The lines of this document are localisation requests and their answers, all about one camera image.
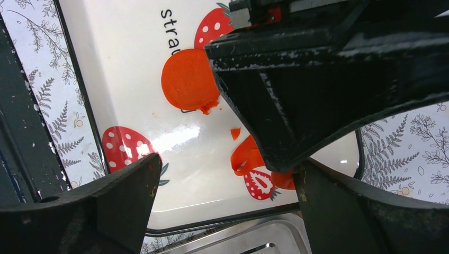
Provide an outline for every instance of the red strawberry illustration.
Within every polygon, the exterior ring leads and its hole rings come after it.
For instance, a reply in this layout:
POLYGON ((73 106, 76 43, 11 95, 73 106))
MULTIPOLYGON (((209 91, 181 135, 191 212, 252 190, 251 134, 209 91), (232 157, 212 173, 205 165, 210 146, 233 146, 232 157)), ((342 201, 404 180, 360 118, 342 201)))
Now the red strawberry illustration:
POLYGON ((217 3, 220 8, 215 8, 209 12, 198 26, 195 34, 194 47, 204 49, 204 45, 210 41, 232 31, 232 23, 229 18, 230 9, 222 3, 217 3))
POLYGON ((111 173, 154 152, 147 138, 122 126, 108 128, 103 134, 102 143, 111 173))
POLYGON ((270 198, 271 201, 277 197, 280 192, 278 192, 272 183, 271 176, 264 172, 257 170, 251 170, 249 173, 244 175, 246 188, 250 193, 251 197, 257 200, 265 200, 270 198))

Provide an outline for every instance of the orange clay blob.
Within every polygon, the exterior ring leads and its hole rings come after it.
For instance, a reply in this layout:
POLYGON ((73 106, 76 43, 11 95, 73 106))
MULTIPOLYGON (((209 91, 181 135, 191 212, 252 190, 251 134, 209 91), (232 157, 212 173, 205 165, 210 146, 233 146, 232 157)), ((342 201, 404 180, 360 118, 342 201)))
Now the orange clay blob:
POLYGON ((271 182, 281 189, 295 189, 293 182, 294 169, 287 173, 271 172, 271 182))
MULTIPOLYGON (((253 136, 248 136, 232 153, 231 167, 237 176, 243 176, 252 169, 264 166, 264 160, 253 136)), ((295 189, 294 169, 287 173, 271 172, 271 182, 281 189, 295 189)))
POLYGON ((164 65, 162 91, 168 102, 182 110, 201 110, 208 115, 218 105, 215 85, 204 50, 186 49, 172 55, 164 65))
POLYGON ((264 160, 253 136, 248 136, 232 153, 231 167, 237 176, 243 176, 252 169, 264 166, 264 160))
POLYGON ((240 136, 240 130, 240 128, 231 129, 231 136, 234 141, 236 141, 240 136))
POLYGON ((231 167, 238 170, 248 159, 251 150, 257 149, 256 141, 249 135, 231 154, 231 167))

